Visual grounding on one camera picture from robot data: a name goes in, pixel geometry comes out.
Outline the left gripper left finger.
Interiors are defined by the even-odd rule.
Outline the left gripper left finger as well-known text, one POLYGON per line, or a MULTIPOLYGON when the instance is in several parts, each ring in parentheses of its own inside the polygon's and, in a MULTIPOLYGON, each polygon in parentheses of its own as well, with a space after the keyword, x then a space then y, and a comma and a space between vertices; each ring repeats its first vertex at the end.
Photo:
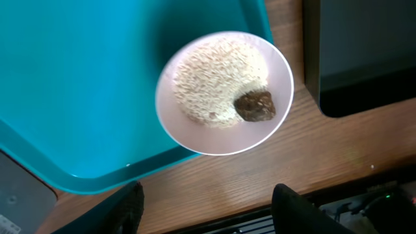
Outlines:
POLYGON ((144 213, 144 190, 133 181, 53 234, 137 234, 144 213))

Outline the small white plate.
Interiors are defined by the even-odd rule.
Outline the small white plate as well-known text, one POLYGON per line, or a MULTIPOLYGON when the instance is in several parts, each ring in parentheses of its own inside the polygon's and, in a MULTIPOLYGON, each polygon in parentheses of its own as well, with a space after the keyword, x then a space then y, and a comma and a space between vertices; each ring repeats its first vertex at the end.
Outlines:
POLYGON ((155 91, 157 117, 166 133, 179 145, 205 155, 233 155, 250 150, 270 138, 286 119, 294 97, 294 77, 283 53, 269 41, 240 31, 222 31, 199 37, 176 52, 166 63, 155 91), (229 128, 200 125, 180 110, 174 96, 174 73, 179 62, 196 46, 221 36, 243 39, 257 48, 268 68, 268 91, 276 107, 272 120, 242 122, 229 128))

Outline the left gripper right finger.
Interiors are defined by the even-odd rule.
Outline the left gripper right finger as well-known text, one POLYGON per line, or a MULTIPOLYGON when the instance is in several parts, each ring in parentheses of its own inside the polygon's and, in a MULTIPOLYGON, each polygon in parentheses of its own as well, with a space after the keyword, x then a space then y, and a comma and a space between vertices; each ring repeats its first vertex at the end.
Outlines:
POLYGON ((354 234, 281 183, 274 187, 271 215, 279 234, 354 234))

